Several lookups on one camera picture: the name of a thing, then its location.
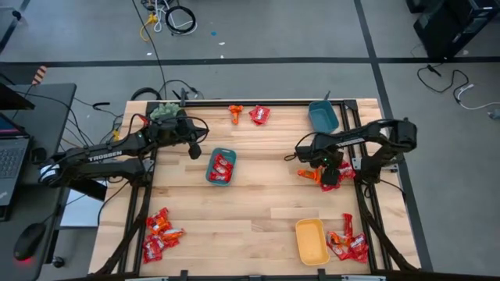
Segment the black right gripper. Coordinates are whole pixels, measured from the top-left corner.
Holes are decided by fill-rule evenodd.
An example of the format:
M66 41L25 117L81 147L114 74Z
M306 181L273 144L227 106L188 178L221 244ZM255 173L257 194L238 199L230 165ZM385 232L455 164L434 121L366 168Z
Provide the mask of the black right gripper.
M309 163L314 169L323 168L320 182L334 186L340 183L340 166L344 153L332 141L331 137L315 136L309 145L297 144L295 154L302 163Z

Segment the dark blue plastic bin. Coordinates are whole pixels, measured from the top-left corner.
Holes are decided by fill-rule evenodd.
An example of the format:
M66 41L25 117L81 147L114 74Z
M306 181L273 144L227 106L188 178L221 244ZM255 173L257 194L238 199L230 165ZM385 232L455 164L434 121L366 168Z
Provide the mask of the dark blue plastic bin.
M309 104L309 120L315 132L332 133L339 127L333 105L328 100Z

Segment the black desk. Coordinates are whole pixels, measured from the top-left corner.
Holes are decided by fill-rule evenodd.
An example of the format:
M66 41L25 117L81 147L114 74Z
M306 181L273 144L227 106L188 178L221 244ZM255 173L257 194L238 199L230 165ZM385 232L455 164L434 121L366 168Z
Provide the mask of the black desk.
M76 88L75 84L48 84L32 88L16 85L13 88L20 92L26 91L28 99L35 105L33 110L5 112L32 136L31 149L44 148L47 155L57 152ZM0 281L37 279L47 260L50 244L55 239L52 232L67 189L43 186L38 182L38 177L38 166L31 163L27 155L8 207L9 217L5 221L0 220ZM46 225L45 234L34 256L18 261L13 256L15 243L20 234L36 222Z

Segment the orange black striped object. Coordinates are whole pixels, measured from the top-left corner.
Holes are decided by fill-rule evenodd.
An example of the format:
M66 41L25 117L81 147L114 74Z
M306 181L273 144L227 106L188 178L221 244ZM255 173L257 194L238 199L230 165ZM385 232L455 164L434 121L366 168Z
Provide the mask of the orange black striped object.
M34 78L31 82L32 85L38 85L41 84L43 79L45 78L45 75L47 73L47 67L46 66L40 66L36 73L34 74Z

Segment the small black puck device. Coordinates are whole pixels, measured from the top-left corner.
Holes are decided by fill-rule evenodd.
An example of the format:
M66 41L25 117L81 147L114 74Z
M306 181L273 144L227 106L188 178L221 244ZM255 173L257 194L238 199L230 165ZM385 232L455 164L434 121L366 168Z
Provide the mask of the small black puck device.
M44 148L34 148L30 152L30 162L39 165L47 159L47 151Z

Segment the green plant in white pot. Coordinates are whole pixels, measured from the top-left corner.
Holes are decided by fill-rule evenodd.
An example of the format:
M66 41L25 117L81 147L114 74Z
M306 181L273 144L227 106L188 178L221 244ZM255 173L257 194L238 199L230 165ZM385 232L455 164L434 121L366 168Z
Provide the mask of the green plant in white pot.
M180 111L180 106L174 103L159 104L150 114L149 119L160 120L161 118L175 117Z

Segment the black monitor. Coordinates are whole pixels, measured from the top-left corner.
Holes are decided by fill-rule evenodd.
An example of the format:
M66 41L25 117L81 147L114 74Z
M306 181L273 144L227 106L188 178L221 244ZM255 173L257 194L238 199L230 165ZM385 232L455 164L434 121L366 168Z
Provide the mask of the black monitor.
M0 83L0 110L33 110L35 105Z

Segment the yellow plastic bin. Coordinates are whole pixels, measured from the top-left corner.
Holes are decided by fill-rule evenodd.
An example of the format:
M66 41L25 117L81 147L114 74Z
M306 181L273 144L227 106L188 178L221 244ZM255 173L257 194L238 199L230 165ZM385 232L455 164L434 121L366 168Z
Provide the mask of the yellow plastic bin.
M302 219L295 225L298 253L307 266L324 265L329 262L327 242L320 219Z

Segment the black metal table frame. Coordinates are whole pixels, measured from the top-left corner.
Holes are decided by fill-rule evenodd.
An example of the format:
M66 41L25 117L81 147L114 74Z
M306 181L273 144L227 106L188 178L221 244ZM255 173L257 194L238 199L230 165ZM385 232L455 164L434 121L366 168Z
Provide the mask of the black metal table frame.
M135 237L124 262L127 271L142 277L254 281L318 279L395 268L378 240L370 246L368 264L341 261L328 252L328 263L305 265L295 234L299 220L320 219L326 231L341 232L342 214L349 213L356 233L373 235L359 212L363 189L345 180L339 189L323 192L314 181L297 174L302 163L285 160L297 143L310 140L306 100L268 101L270 120L262 126L248 115L255 102L243 102L237 125L230 121L229 105L224 100L188 104L188 114L210 128L200 158L191 159L184 145L159 150L148 210L167 208L173 226L185 234L161 260L148 264L141 261L141 240ZM205 179L215 148L237 154L228 186Z

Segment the black equipment case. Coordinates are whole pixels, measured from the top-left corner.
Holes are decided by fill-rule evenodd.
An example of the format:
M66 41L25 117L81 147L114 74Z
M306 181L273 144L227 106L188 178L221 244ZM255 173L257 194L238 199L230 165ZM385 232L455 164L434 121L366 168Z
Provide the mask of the black equipment case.
M465 56L467 46L479 48L500 27L500 0L405 0L416 15L419 39L409 51L415 58L451 59Z

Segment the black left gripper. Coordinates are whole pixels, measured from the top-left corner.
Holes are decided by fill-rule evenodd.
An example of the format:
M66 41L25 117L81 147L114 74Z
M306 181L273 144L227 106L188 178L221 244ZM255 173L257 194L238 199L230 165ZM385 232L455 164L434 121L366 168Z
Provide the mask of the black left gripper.
M206 139L207 130L204 123L196 126L190 116L177 116L152 121L148 136L159 148L187 144L190 158L198 159L202 154L199 143Z

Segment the black computer mouse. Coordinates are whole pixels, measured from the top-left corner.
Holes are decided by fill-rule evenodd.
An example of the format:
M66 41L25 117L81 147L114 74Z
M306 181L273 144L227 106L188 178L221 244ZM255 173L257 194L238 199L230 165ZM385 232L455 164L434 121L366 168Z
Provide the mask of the black computer mouse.
M45 235L46 225L43 222L30 224L18 237L13 248L13 257L17 261L31 258Z

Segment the grey metal mounting plate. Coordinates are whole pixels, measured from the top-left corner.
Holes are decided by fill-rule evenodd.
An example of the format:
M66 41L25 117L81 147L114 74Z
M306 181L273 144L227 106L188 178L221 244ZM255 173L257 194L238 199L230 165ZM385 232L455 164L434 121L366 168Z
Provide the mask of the grey metal mounting plate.
M357 171L366 171L370 168L371 157L352 158L352 167Z

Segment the grey laptop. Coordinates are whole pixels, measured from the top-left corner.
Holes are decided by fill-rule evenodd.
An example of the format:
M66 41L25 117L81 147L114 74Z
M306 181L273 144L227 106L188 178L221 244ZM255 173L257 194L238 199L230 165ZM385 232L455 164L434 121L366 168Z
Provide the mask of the grey laptop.
M0 113L0 207L10 205L30 146L30 135Z

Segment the teal green plastic bin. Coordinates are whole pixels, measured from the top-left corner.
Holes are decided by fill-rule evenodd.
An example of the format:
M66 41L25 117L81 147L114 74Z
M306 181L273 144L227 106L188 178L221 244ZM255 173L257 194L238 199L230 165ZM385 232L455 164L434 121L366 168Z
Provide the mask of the teal green plastic bin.
M225 158L227 158L233 164L234 167L233 167L233 169L230 172L230 174L231 174L230 182L232 180L232 176L234 175L236 161L237 161L237 154L236 154L235 151L230 150L230 149L226 149L226 148L215 148L213 150L212 155L211 155L210 160L209 160L208 168L207 168L207 171L206 171L206 174L205 174L205 179L209 183L217 185L217 186L228 186L228 185L230 185L230 182L229 183L211 182L209 180L209 174L211 172L215 172L215 170L213 169L213 164L215 163L215 158L216 158L217 154L222 154Z

